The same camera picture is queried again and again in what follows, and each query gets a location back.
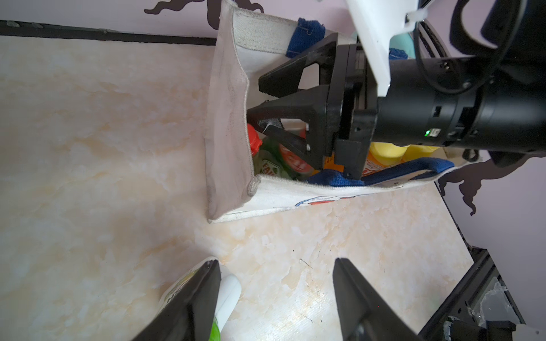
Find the mint green toaster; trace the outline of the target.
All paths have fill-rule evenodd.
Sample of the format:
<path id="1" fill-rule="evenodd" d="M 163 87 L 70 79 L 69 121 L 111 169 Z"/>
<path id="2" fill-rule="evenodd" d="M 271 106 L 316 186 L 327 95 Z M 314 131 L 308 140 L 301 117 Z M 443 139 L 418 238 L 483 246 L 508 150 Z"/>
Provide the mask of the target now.
<path id="1" fill-rule="evenodd" d="M 400 34 L 390 40 L 390 60 L 415 59 L 415 48 L 410 34 Z"/>

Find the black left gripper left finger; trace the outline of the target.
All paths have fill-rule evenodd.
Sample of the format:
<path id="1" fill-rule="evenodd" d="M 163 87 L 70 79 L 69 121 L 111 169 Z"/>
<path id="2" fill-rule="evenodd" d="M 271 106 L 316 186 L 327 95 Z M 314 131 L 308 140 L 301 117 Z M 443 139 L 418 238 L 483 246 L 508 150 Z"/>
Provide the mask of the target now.
<path id="1" fill-rule="evenodd" d="M 205 262 L 135 340 L 208 340 L 213 327 L 220 264 Z"/>

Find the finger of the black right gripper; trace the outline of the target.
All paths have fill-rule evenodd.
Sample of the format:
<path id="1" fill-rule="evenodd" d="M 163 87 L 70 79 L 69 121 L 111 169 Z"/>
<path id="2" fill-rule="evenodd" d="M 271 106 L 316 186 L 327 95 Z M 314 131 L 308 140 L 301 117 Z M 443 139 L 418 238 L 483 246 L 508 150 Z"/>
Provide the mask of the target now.
<path id="1" fill-rule="evenodd" d="M 319 170 L 328 146 L 327 96 L 328 86 L 320 85 L 266 101 L 247 110 L 247 122 Z"/>
<path id="2" fill-rule="evenodd" d="M 319 84 L 329 85 L 334 72 L 338 36 L 335 33 L 325 37 L 290 61 L 262 75 L 258 80 L 259 91 L 273 97 L 296 93 L 304 69 L 314 64 L 319 68 Z"/>

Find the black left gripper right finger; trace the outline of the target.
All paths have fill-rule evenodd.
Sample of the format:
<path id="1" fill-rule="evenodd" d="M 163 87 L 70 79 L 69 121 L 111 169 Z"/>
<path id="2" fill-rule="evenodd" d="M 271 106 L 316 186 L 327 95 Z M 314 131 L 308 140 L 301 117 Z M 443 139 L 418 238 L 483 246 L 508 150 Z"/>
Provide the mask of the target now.
<path id="1" fill-rule="evenodd" d="M 419 340 L 347 258 L 337 258 L 334 292 L 344 340 Z"/>

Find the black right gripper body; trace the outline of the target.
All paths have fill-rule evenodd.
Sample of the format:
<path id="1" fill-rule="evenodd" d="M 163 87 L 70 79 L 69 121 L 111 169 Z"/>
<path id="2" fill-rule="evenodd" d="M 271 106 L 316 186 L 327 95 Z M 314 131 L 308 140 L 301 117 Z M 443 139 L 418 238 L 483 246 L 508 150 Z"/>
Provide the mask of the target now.
<path id="1" fill-rule="evenodd" d="M 326 155 L 344 177 L 360 179 L 378 121 L 377 84 L 361 44 L 333 42 L 327 55 Z"/>

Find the white canvas Doraemon shopping bag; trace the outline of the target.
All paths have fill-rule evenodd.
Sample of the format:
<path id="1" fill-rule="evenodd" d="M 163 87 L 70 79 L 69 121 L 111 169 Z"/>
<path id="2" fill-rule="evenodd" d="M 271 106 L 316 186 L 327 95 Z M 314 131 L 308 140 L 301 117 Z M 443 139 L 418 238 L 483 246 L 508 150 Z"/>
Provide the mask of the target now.
<path id="1" fill-rule="evenodd" d="M 295 21 L 222 1 L 205 123 L 207 217 L 225 222 L 414 188 L 441 178 L 406 175 L 376 186 L 317 186 L 256 175 L 247 134 L 247 105 L 266 99 L 257 78 L 288 59 Z"/>

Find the yellow-green soap bottle red cap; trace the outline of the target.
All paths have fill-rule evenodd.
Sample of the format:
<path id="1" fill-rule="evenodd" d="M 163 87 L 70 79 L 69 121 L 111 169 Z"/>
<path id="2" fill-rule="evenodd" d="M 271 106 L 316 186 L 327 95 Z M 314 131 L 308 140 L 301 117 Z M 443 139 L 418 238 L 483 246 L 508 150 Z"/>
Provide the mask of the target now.
<path id="1" fill-rule="evenodd" d="M 291 180 L 297 179 L 297 173 L 284 161 L 281 145 L 270 137 L 261 138 L 256 129 L 248 124 L 247 133 L 253 157 L 255 175 L 263 174 Z"/>

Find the white bottle green cap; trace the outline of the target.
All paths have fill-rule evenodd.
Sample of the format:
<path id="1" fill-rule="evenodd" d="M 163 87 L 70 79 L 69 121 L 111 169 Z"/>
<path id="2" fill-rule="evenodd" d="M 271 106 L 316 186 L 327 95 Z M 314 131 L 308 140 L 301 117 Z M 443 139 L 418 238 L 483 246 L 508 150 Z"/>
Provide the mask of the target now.
<path id="1" fill-rule="evenodd" d="M 177 281 L 175 281 L 163 293 L 159 300 L 158 311 L 156 316 L 165 309 L 176 294 L 195 276 L 198 270 L 207 262 L 218 260 L 216 257 L 207 257 L 197 263 Z M 218 298 L 214 313 L 213 326 L 209 340 L 220 340 L 220 334 L 228 319 L 233 313 L 237 302 L 242 293 L 242 286 L 239 279 L 225 265 L 219 262 L 220 265 L 220 286 L 218 290 Z"/>

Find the dark green soap bottle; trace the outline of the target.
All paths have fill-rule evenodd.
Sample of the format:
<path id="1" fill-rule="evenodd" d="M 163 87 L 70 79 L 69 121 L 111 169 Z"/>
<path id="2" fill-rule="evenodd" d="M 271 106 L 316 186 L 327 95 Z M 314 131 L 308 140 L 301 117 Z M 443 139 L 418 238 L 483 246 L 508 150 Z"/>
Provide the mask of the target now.
<path id="1" fill-rule="evenodd" d="M 287 173 L 293 180 L 304 181 L 318 173 L 316 169 L 308 165 L 308 163 L 290 151 L 286 146 L 278 144 L 278 147 L 281 160 L 284 162 Z"/>

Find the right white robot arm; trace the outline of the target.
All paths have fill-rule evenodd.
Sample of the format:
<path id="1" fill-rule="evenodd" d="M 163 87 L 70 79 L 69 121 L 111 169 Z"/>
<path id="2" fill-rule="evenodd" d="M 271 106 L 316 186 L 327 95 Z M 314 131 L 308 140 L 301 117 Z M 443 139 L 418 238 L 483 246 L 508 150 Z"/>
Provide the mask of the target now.
<path id="1" fill-rule="evenodd" d="M 509 166 L 545 150 L 545 3 L 497 1 L 483 23 L 486 44 L 464 28 L 465 1 L 449 40 L 459 58 L 389 59 L 393 36 L 419 39 L 418 1 L 348 3 L 358 40 L 330 35 L 262 75 L 271 100 L 247 121 L 314 169 L 333 156 L 359 179 L 371 144 L 486 150 Z"/>

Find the orange soap bottle yellow cap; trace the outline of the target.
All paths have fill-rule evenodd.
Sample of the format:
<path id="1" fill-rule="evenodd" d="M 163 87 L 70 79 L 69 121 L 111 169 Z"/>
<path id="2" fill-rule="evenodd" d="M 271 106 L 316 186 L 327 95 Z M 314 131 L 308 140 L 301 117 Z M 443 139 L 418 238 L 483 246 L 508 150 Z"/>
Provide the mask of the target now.
<path id="1" fill-rule="evenodd" d="M 369 176 L 400 164 L 408 148 L 409 146 L 373 142 L 368 152 L 362 176 Z"/>
<path id="2" fill-rule="evenodd" d="M 437 149 L 439 149 L 437 146 L 410 145 L 402 157 L 402 160 L 404 162 L 409 162 L 420 158 L 427 158 Z"/>

